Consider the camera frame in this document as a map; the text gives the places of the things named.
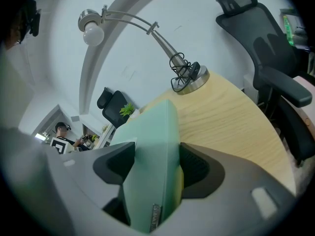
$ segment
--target chair armrest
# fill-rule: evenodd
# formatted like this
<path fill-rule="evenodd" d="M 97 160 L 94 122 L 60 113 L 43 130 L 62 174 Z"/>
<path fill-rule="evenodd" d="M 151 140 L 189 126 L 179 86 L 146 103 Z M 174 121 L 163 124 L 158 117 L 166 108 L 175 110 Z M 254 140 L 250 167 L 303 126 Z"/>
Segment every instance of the chair armrest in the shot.
<path fill-rule="evenodd" d="M 301 108 L 312 102 L 312 94 L 305 87 L 281 71 L 271 67 L 264 67 L 259 71 L 259 75 L 266 84 L 294 106 Z"/>

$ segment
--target lamp base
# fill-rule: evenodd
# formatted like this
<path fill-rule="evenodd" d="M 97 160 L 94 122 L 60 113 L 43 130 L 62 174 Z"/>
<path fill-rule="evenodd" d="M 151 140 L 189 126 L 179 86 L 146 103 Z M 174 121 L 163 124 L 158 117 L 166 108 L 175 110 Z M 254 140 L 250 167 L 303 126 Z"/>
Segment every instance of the lamp base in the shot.
<path fill-rule="evenodd" d="M 208 69 L 206 66 L 202 65 L 200 66 L 200 71 L 197 76 L 197 78 L 190 82 L 187 87 L 185 87 L 183 90 L 178 92 L 178 94 L 183 95 L 183 94 L 188 94 L 190 92 L 193 92 L 200 88 L 203 84 L 207 82 L 207 80 L 210 78 L 210 73 L 208 72 Z M 176 85 L 174 88 L 176 90 L 180 90 L 183 86 L 182 85 Z"/>

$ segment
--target green plant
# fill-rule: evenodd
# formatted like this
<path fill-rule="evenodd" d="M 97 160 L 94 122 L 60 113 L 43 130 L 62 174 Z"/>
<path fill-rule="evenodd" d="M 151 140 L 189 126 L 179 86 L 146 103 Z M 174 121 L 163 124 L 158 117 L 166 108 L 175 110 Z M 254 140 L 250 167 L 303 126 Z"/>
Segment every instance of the green plant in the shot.
<path fill-rule="evenodd" d="M 97 135 L 93 135 L 91 141 L 95 141 L 95 139 L 97 138 Z"/>
<path fill-rule="evenodd" d="M 121 113 L 121 116 L 130 116 L 132 113 L 134 112 L 134 106 L 131 103 L 128 103 L 127 105 L 125 105 L 124 108 L 122 108 L 119 113 Z"/>
<path fill-rule="evenodd" d="M 103 126 L 102 127 L 102 133 L 104 133 L 107 130 L 107 128 L 108 128 L 108 125 Z"/>

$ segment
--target green light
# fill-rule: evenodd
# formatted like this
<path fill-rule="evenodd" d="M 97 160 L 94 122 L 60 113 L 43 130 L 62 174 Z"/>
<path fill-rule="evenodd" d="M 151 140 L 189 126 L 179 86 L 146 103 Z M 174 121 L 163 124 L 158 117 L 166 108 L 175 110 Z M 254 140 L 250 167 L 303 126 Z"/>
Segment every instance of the green light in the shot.
<path fill-rule="evenodd" d="M 291 31 L 289 20 L 287 19 L 286 16 L 283 16 L 283 19 L 284 19 L 284 27 L 285 27 L 285 31 L 286 31 L 286 38 L 287 38 L 289 44 L 291 46 L 294 46 L 293 34 L 292 34 L 292 31 Z"/>

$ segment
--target person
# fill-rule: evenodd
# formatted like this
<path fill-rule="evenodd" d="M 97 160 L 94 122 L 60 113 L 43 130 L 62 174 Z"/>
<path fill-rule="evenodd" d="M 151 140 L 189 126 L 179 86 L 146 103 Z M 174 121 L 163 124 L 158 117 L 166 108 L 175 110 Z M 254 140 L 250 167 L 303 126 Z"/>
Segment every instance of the person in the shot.
<path fill-rule="evenodd" d="M 64 122 L 58 122 L 55 126 L 55 130 L 56 130 L 56 138 L 69 142 L 75 148 L 79 147 L 82 150 L 90 150 L 89 148 L 83 145 L 83 143 L 85 142 L 84 140 L 78 139 L 76 140 L 76 142 L 74 142 L 66 138 L 68 128 Z"/>

